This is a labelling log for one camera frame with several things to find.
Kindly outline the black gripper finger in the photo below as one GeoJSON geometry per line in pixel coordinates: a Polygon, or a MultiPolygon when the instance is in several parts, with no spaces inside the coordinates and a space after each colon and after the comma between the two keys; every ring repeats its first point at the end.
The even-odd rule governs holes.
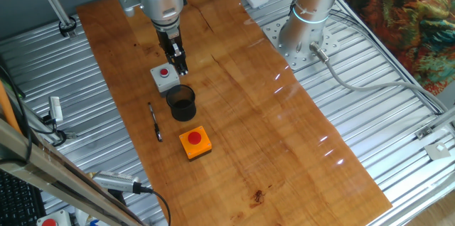
{"type": "Polygon", "coordinates": [[[173,54],[173,65],[179,75],[186,75],[188,73],[188,67],[186,65],[186,53],[184,49],[180,49],[177,43],[172,45],[174,49],[173,54]]]}
{"type": "Polygon", "coordinates": [[[176,43],[171,43],[170,45],[166,46],[166,57],[168,62],[174,66],[177,65],[177,57],[178,57],[178,45],[176,43]]]}

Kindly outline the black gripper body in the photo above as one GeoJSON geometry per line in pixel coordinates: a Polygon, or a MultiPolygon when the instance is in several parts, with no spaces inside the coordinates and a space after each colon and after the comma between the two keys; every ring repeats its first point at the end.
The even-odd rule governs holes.
{"type": "Polygon", "coordinates": [[[171,43],[177,43],[180,49],[183,49],[183,42],[179,27],[173,27],[167,30],[156,30],[156,33],[159,38],[160,47],[164,50],[165,55],[166,46],[171,43]]]}

